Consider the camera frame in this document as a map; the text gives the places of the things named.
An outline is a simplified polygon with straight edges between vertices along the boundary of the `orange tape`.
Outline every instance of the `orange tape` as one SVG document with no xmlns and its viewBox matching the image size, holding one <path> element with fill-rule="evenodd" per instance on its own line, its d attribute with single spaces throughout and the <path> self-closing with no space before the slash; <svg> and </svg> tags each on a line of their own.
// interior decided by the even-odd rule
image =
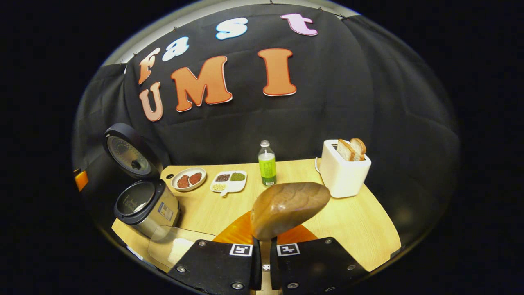
<svg viewBox="0 0 524 295">
<path fill-rule="evenodd" d="M 81 192 L 85 185 L 89 182 L 88 174 L 86 171 L 82 171 L 74 177 L 74 180 L 77 183 L 78 191 Z"/>
</svg>

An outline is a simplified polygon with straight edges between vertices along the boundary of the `pink letter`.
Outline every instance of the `pink letter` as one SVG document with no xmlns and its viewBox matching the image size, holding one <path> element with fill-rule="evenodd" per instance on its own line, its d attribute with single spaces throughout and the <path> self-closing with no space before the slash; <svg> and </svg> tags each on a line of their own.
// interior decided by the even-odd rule
<svg viewBox="0 0 524 295">
<path fill-rule="evenodd" d="M 319 33 L 316 30 L 309 29 L 305 25 L 306 23 L 312 24 L 312 20 L 310 20 L 309 18 L 302 17 L 298 13 L 281 15 L 280 18 L 287 19 L 291 29 L 299 33 L 300 35 L 315 36 Z"/>
</svg>

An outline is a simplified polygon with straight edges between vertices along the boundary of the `rice cooker label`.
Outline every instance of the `rice cooker label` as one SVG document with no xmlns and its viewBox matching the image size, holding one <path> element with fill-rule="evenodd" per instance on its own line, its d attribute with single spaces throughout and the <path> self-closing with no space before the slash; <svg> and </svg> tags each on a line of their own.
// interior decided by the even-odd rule
<svg viewBox="0 0 524 295">
<path fill-rule="evenodd" d="M 158 213 L 165 217 L 168 221 L 171 221 L 173 217 L 173 210 L 169 209 L 163 202 L 158 207 Z"/>
</svg>

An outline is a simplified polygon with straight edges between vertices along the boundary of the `wooden table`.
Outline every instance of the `wooden table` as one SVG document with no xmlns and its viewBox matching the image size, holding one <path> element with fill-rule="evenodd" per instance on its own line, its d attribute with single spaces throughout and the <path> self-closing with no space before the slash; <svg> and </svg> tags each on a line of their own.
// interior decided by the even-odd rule
<svg viewBox="0 0 524 295">
<path fill-rule="evenodd" d="M 315 170 L 315 159 L 277 162 L 277 183 L 316 182 L 324 184 Z M 266 189 L 260 178 L 258 163 L 231 165 L 204 165 L 205 182 L 188 192 L 178 192 L 171 186 L 169 174 L 194 166 L 168 166 L 161 174 L 168 188 L 180 202 L 182 215 L 177 227 L 218 235 L 238 217 L 251 210 L 257 196 Z M 209 188 L 221 171 L 247 172 L 245 188 L 222 198 Z M 400 238 L 386 211 L 371 191 L 363 185 L 359 194 L 349 198 L 331 198 L 328 204 L 303 225 L 318 238 L 334 237 L 367 271 L 387 262 L 391 254 L 400 249 Z M 116 219 L 112 229 L 144 260 L 168 272 L 169 268 L 154 260 L 148 253 L 149 238 Z M 267 290 L 267 273 L 263 277 L 263 290 L 257 294 L 272 294 Z"/>
</svg>

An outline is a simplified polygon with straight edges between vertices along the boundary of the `orange letter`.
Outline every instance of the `orange letter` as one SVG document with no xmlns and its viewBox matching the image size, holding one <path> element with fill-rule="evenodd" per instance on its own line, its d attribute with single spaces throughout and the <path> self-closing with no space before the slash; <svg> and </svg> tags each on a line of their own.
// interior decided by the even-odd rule
<svg viewBox="0 0 524 295">
<path fill-rule="evenodd" d="M 288 57 L 293 52 L 287 49 L 271 48 L 258 52 L 266 62 L 267 85 L 264 94 L 267 96 L 284 96 L 297 92 L 297 87 L 289 79 Z"/>
<path fill-rule="evenodd" d="M 140 93 L 142 108 L 144 108 L 144 113 L 151 122 L 160 120 L 163 114 L 162 100 L 160 100 L 160 92 L 158 91 L 158 88 L 160 88 L 160 82 L 153 83 L 150 88 L 151 92 L 153 92 L 153 98 L 155 99 L 156 110 L 154 112 L 149 105 L 149 98 L 147 97 L 149 90 L 146 89 Z"/>
<path fill-rule="evenodd" d="M 189 68 L 181 68 L 171 74 L 171 79 L 177 87 L 177 111 L 183 112 L 192 108 L 193 104 L 189 101 L 188 96 L 196 105 L 202 105 L 206 87 L 208 96 L 205 97 L 205 103 L 207 104 L 228 102 L 233 99 L 231 92 L 226 89 L 224 79 L 226 61 L 227 57 L 225 56 L 215 56 L 206 60 L 202 65 L 198 79 Z"/>
<path fill-rule="evenodd" d="M 140 79 L 138 80 L 138 84 L 144 83 L 144 81 L 149 77 L 151 74 L 151 71 L 149 68 L 152 68 L 155 64 L 155 55 L 157 55 L 160 52 L 160 47 L 157 47 L 157 49 L 153 50 L 146 58 L 144 58 L 140 62 Z"/>
</svg>

